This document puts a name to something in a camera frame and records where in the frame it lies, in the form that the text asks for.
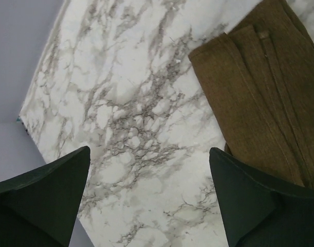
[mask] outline white surface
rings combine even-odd
[[[88,145],[96,247],[227,246],[208,151],[224,146],[188,53],[258,0],[71,0],[21,118],[47,162]],[[291,1],[314,40],[314,1]]]
[[[0,123],[0,182],[45,165],[19,122]]]
[[[0,123],[16,121],[62,2],[0,1]]]

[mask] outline folded brown cloth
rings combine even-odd
[[[314,189],[314,44],[286,1],[262,1],[189,58],[231,154]]]

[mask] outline brown towel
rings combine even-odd
[[[264,0],[189,58],[234,157],[314,189],[314,44],[285,0]]]

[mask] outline dark cloth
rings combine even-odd
[[[0,247],[69,246],[89,165],[83,147],[0,182]]]
[[[189,58],[232,155],[314,189],[314,44],[286,1],[262,1]]]
[[[229,247],[314,247],[314,190],[216,148],[210,168]]]

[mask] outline white marble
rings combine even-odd
[[[188,53],[259,0],[71,0],[21,110],[44,159],[91,148],[96,247],[227,246],[208,151],[224,146]],[[314,0],[290,1],[314,40]]]

